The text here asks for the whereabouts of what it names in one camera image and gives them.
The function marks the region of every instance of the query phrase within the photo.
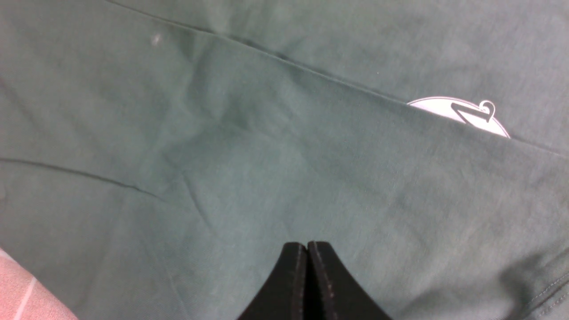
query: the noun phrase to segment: printed logo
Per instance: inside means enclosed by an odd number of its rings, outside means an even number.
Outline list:
[[[496,106],[489,100],[479,105],[451,97],[428,97],[408,103],[410,106],[447,117],[464,124],[509,138],[506,129],[494,118]]]

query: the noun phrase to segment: semicircle logo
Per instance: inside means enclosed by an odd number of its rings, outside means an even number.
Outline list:
[[[476,105],[452,97],[428,97],[411,101],[408,105],[510,138],[506,129],[494,118],[496,106],[489,100]]]

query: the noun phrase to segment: white line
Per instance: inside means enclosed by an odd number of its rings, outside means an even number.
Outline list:
[[[6,259],[8,259],[8,260],[10,260],[10,261],[13,261],[13,262],[16,262],[14,259],[12,259],[12,257],[10,257],[6,252],[4,252],[4,251],[2,251],[2,250],[0,250],[0,257],[1,257],[1,258],[6,258]]]
[[[26,291],[26,295],[22,299],[22,302],[20,303],[20,307],[18,308],[18,312],[16,312],[16,315],[14,316],[13,320],[20,320],[22,318],[22,314],[24,313],[24,308],[26,307],[26,304],[28,303],[28,300],[30,299],[30,296],[32,295],[32,291],[34,291],[34,286],[35,286],[35,283],[37,281],[38,280],[35,277],[32,278],[32,281],[30,281],[30,284],[28,286],[28,291]]]

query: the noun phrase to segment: black plastic object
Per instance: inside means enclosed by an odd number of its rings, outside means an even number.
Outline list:
[[[271,275],[238,320],[391,320],[327,242],[286,243]]]

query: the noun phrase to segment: pink fabric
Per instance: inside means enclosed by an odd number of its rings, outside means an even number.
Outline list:
[[[0,320],[76,320],[35,277],[0,249]]]

